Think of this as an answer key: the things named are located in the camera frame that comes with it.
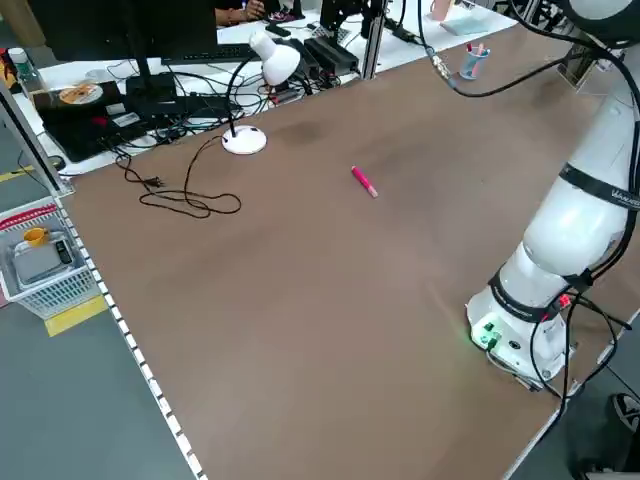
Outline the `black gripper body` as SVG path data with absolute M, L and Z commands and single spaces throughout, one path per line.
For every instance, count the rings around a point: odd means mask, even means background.
M 329 15 L 368 14 L 371 10 L 367 0 L 331 0 L 327 2 Z

